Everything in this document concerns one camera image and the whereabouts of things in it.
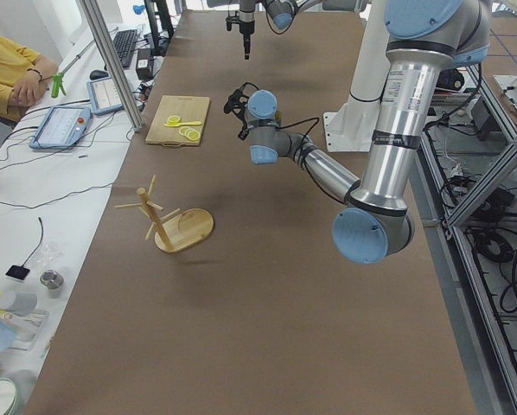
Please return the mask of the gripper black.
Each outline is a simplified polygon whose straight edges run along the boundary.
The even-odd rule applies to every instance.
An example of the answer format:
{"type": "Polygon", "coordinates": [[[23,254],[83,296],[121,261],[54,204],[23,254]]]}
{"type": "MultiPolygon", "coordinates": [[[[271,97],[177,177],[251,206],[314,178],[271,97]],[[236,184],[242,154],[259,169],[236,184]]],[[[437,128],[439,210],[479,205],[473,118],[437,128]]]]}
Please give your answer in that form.
{"type": "Polygon", "coordinates": [[[244,59],[249,60],[251,53],[251,36],[254,33],[254,21],[239,21],[239,32],[243,35],[244,39],[244,59]]]}

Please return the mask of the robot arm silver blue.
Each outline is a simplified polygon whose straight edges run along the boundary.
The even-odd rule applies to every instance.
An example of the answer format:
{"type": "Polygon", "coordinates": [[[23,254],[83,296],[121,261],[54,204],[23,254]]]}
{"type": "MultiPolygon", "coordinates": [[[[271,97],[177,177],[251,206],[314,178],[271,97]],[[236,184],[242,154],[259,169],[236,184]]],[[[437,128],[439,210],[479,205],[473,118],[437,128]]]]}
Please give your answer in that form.
{"type": "Polygon", "coordinates": [[[248,61],[251,55],[252,35],[255,32],[255,11],[260,4],[264,7],[266,21],[274,33],[283,34],[289,29],[300,12],[320,4],[328,11],[365,10],[369,1],[228,1],[227,5],[238,4],[233,12],[228,11],[226,21],[227,31],[237,26],[242,35],[244,59],[248,61]]]}
{"type": "Polygon", "coordinates": [[[307,134],[286,131],[269,91],[237,90],[224,107],[241,120],[239,136],[249,141],[254,163],[288,157],[344,205],[333,240],[359,264],[377,263],[411,242],[414,223],[404,191],[438,76],[482,62],[489,46],[487,1],[386,1],[380,10],[389,68],[363,176],[326,155],[307,134]]]}

